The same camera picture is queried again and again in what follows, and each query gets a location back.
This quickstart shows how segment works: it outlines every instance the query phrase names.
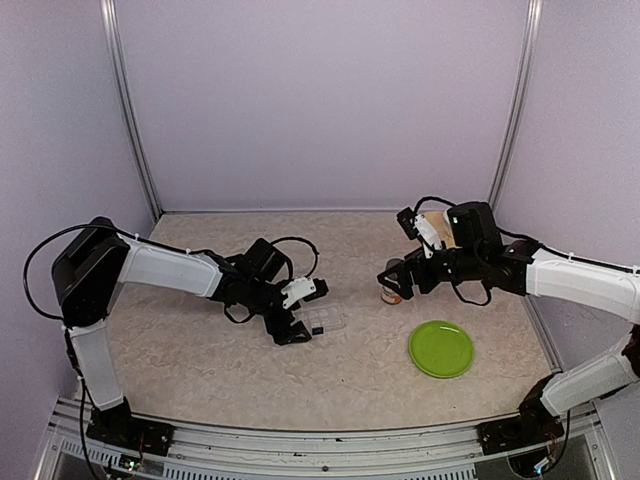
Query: metal frame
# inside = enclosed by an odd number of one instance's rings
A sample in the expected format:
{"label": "metal frame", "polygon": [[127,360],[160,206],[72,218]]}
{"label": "metal frame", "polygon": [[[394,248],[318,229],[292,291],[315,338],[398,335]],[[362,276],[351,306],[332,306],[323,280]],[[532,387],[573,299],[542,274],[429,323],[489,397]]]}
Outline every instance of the metal frame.
{"label": "metal frame", "polygon": [[129,84],[127,83],[127,72],[125,69],[124,53],[122,51],[122,43],[120,41],[120,33],[118,31],[118,19],[116,15],[115,0],[100,0],[102,10],[102,21],[104,23],[104,31],[107,37],[107,45],[111,55],[111,63],[116,78],[116,86],[118,87],[118,96],[120,98],[120,106],[124,114],[131,148],[133,150],[133,158],[135,160],[136,169],[142,189],[147,201],[147,206],[151,211],[154,222],[158,222],[163,214],[158,200],[153,178],[149,164],[142,148],[142,139],[140,138],[140,130],[133,109],[131,93],[129,92]]}
{"label": "metal frame", "polygon": [[520,55],[520,65],[518,67],[518,76],[516,79],[516,90],[511,102],[511,111],[509,112],[509,121],[507,123],[507,131],[502,142],[500,150],[500,159],[489,192],[489,205],[495,210],[500,200],[500,195],[504,188],[507,178],[507,171],[513,156],[513,149],[516,144],[518,128],[529,85],[529,78],[533,67],[533,57],[538,39],[538,30],[540,27],[540,15],[542,13],[543,0],[529,0],[529,11],[527,15],[527,24],[525,27],[524,41],[522,43],[522,53]]}
{"label": "metal frame", "polygon": [[[86,428],[90,415],[89,408],[85,408]],[[79,412],[78,401],[58,401],[47,429],[41,467],[35,480],[51,478],[61,453],[83,458],[79,448]],[[176,428],[169,455],[145,455],[144,463],[148,470],[138,472],[144,478],[403,480],[424,477],[440,480],[456,478],[455,473],[458,473],[458,478],[467,478],[466,472],[474,478],[478,462],[537,448],[533,446],[485,457],[476,432],[481,420],[356,432],[274,431],[168,421]],[[593,451],[598,452],[595,458],[599,462],[596,466],[598,479],[615,480],[608,443],[593,405],[576,408],[571,424],[571,437],[584,435]],[[137,455],[137,452],[93,440],[88,440],[87,446],[90,458],[103,465],[108,459],[113,464],[121,454]]]}

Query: metal edge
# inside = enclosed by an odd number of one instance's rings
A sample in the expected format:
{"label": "metal edge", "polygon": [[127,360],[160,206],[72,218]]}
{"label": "metal edge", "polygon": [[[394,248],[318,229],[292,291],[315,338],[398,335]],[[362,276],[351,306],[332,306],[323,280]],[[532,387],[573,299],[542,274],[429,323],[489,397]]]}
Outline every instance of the metal edge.
{"label": "metal edge", "polygon": [[[78,410],[78,402],[60,399],[51,428],[65,438],[78,438]],[[600,426],[594,413],[590,404],[575,409],[572,437],[586,435]],[[328,465],[329,476],[336,478],[375,475],[400,478],[403,474],[459,467],[538,448],[483,456],[475,429],[481,421],[360,432],[259,431],[170,421],[176,427],[176,440],[169,456],[145,455],[145,458],[165,467],[218,470],[261,478],[310,478],[323,465]],[[118,450],[100,442],[88,443],[110,453]]]}
{"label": "metal edge", "polygon": [[511,102],[507,129],[500,149],[498,166],[489,192],[488,202],[494,210],[500,200],[500,195],[504,188],[507,172],[512,160],[513,149],[516,143],[518,128],[520,127],[520,120],[522,119],[522,112],[524,111],[527,87],[531,77],[533,57],[538,39],[538,30],[540,27],[542,1],[543,0],[529,0],[529,10],[522,43],[520,64],[518,66],[518,76],[516,78],[516,88]]}
{"label": "metal edge", "polygon": [[540,310],[533,302],[533,299],[529,296],[526,296],[522,299],[522,304],[524,305],[524,309],[526,310],[527,315],[531,320],[531,325],[536,332],[536,336],[538,337],[540,346],[542,347],[542,351],[547,358],[551,373],[562,372],[562,362],[560,361],[560,355],[558,354],[558,350],[553,343],[553,340],[551,339],[551,334],[549,333],[547,326],[542,320]]}
{"label": "metal edge", "polygon": [[158,200],[151,170],[142,148],[142,139],[140,138],[140,130],[136,121],[129,84],[127,81],[127,73],[125,69],[124,52],[120,41],[120,33],[118,30],[118,19],[116,15],[115,0],[100,0],[102,11],[102,21],[104,25],[105,36],[107,38],[107,46],[111,56],[111,64],[116,79],[116,87],[120,98],[120,106],[124,115],[129,141],[133,151],[133,158],[142,184],[142,190],[147,202],[147,206],[155,223],[158,222],[163,214]]}
{"label": "metal edge", "polygon": [[613,449],[604,427],[600,425],[599,428],[594,428],[593,432],[585,435],[585,440],[589,446],[589,455],[598,480],[617,480],[621,478],[618,465],[614,460]]}
{"label": "metal edge", "polygon": [[51,428],[47,428],[38,446],[38,454],[34,462],[32,475],[29,476],[30,479],[49,480],[53,478],[60,458],[60,443],[60,435],[51,430]]}

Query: white plastic bracket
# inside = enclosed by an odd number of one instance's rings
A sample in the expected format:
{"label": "white plastic bracket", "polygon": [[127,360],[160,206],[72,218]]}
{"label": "white plastic bracket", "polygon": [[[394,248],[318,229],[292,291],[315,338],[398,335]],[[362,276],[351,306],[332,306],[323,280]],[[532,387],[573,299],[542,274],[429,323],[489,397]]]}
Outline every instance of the white plastic bracket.
{"label": "white plastic bracket", "polygon": [[285,297],[282,301],[282,306],[285,310],[288,310],[296,302],[311,295],[315,291],[316,285],[313,283],[313,280],[306,277],[296,278],[281,290],[282,295]]}
{"label": "white plastic bracket", "polygon": [[442,240],[438,235],[438,231],[424,215],[417,215],[413,225],[418,230],[418,235],[420,235],[422,241],[426,244],[423,245],[425,258],[433,257],[433,252],[427,245],[431,246],[433,250],[442,250]]}

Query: white wall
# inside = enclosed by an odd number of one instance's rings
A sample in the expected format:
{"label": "white wall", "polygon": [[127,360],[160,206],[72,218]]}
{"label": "white wall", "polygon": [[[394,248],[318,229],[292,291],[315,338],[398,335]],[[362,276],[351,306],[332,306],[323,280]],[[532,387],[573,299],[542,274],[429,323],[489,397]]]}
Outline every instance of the white wall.
{"label": "white wall", "polygon": [[166,210],[486,198],[526,0],[118,2]]}

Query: clear plastic container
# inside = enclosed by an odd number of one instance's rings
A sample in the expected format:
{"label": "clear plastic container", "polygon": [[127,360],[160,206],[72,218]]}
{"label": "clear plastic container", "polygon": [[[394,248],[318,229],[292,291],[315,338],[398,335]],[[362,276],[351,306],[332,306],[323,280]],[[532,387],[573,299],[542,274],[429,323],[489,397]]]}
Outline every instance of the clear plastic container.
{"label": "clear plastic container", "polygon": [[336,304],[318,307],[304,307],[294,312],[296,319],[302,321],[312,336],[324,335],[328,332],[344,328],[344,320],[340,306]]}

